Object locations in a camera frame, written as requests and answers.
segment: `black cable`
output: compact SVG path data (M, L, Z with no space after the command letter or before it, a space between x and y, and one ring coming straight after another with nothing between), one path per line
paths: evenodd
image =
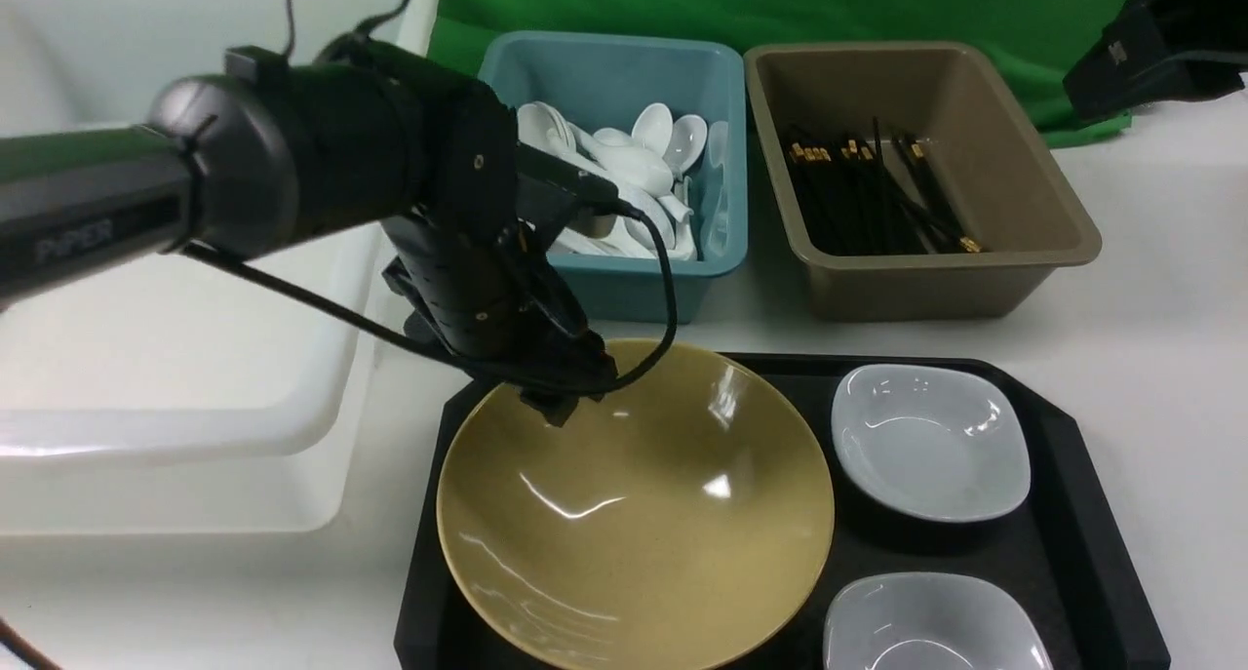
M401 16L401 14L403 14L404 9L407 9L407 5L411 4L411 1L412 0L399 0L398 6L392 9L392 11L376 14L374 16L369 16L366 20L362 20L359 25L356 25L354 30L356 34L362 36L373 35L373 31L377 30L378 26L383 25L389 20L393 20L397 16Z
M44 653L30 645L30 641L17 635L17 631L2 616L0 616L0 646L4 646L17 660L34 670L60 670L60 665L52 663Z
M659 267L663 273L664 297L668 306L668 322L663 339L659 342L659 346L655 346L655 349L651 351L650 356L641 359L641 363L638 363L636 368L633 368L633 371L625 373L625 376L614 378L614 381L608 382L607 386L597 387L560 386L555 384L555 382L542 381L542 378L534 378L518 371L510 371L510 368L504 367L504 364L478 362L477 359L468 359L463 358L463 356L449 353L436 353L436 351L429 349L429 347L422 344L422 342L412 341L409 337L394 332L392 328L383 327L383 324L367 318L367 316L358 314L357 311L347 309L346 306L326 299L326 297L321 297L316 292L308 292L306 288L298 287L298 284L288 283L286 279L277 278L275 274L258 271L256 267L247 266L245 262L227 256L227 253L207 247L207 245L187 245L186 248L182 248L182 256L191 257L193 261L203 262L206 266L216 267L216 269L236 276L238 279L246 279L248 283L260 284L260 287L268 288L268 291L281 293L281 296L290 297L290 299L293 299L295 302L312 307L312 309L322 311L322 313L333 316L334 319L339 319L339 322L359 328L361 332L371 333L371 336L378 337L378 339L388 342L391 346L399 347L402 351L408 351L408 353L419 356L421 358L436 359L438 363L449 364L449 367L458 368L458 371L463 371L469 376L495 378L497 381L522 387L522 389L544 391L545 393L559 396L600 396L623 389L623 387L631 386L633 382L639 381L639 378L645 376L650 368L654 368L654 364L659 363L659 359L666 354L669 347L671 347L676 337L676 284L671 273L671 260L668 257L668 248L663 243L663 236L659 233L659 227L655 226L654 221L650 221L645 213L638 212L636 208L633 208L626 203L618 203L617 207L610 207L610 212L619 213L619 216L629 217L630 220L640 221L641 225L646 227L646 231L649 231L650 238L654 240L655 251L659 256Z
M295 54L295 0L286 0L286 47L282 47L282 60L291 60Z

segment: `white square dish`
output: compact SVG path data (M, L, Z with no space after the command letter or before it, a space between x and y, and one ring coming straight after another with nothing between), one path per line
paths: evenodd
M997 519L1031 492L1027 443L1010 399L971 373L857 368L836 389L832 444L862 492L919 519Z
M1027 613L1001 588L963 575L859 580L827 611L826 670L1052 670Z

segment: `white ceramic spoon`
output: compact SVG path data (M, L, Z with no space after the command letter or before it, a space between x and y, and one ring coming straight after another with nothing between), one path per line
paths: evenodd
M597 240L573 230L559 231L552 247L563 252L575 252L579 256L612 256L612 248L603 247Z
M641 146L641 142L638 141L638 140L634 140L633 136L628 136L628 134L619 131L619 129L612 129L612 127L598 129L598 131L594 132L594 141L600 142L600 145L636 145L636 146Z
M686 114L671 129L671 140L663 160L676 176L689 172L698 163L706 147L706 120L695 114Z
M629 146L641 146L633 136L619 131L619 129L598 129L594 132L594 141L600 142L600 145L629 145ZM663 208L668 211L668 216L671 217L676 225L683 225L693 216L693 210L685 200L681 198L680 193L681 181L676 181L674 185L673 195L659 195L658 202L663 205Z
M680 225L676 227L676 248L668 253L671 261L698 261L698 243L694 242L694 226Z
M668 215L664 212L663 205L656 202L653 196L646 195L645 191L638 190L635 186L628 185L628 181L620 180L618 176L613 176L613 173L608 172L607 168L594 163L593 160L585 158L584 155L577 153L575 150L568 150L568 147L563 145L562 137L557 131L554 131L554 129L549 129L547 132L547 145L549 146L549 150L552 150L553 155L559 156L562 160L567 160L568 163L573 163L582 171L593 172L594 176L603 177L603 180L613 182L618 190L619 198L623 198L624 202L633 205L633 207L638 208L638 211L645 213L645 216L650 217L650 221L654 221L654 225L659 227L659 235L663 238L664 247L675 247L676 235L671 227L671 221L668 220ZM628 220L628 230L631 231L634 238L636 238L638 242L641 242L644 247L653 247L654 240L650 238L650 231L646 230L640 221Z
M641 110L633 124L633 137L655 155L664 155L671 141L671 110L663 102L654 102Z
M617 217L615 226L612 226L612 233L603 236L603 238L597 240L597 242L605 245L608 251L610 251L610 248L619 251L619 253L613 253L613 256L646 257L646 260L654 261L658 256L655 256L650 248L638 243L636 238L633 238L629 225L640 226L638 221ZM644 233L645 226L641 226L641 231Z
M580 147L589 151L602 167L614 172L624 182L641 187L648 195L671 193L671 185L675 181L671 167L668 167L654 151L631 145L602 145L575 124L569 125Z
M544 101L538 101L537 105L547 110L550 119L558 124L559 137L562 137L565 145L570 147L570 150L577 150L577 137L572 132L572 124L568 122L567 116L562 115L554 106L548 105Z

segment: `large bowl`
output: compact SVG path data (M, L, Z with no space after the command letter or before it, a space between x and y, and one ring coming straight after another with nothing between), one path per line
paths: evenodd
M610 342L620 371L650 341ZM694 346L548 427L512 387L464 420L438 535L478 614L567 670L701 670L749 653L810 595L832 483L766 381Z

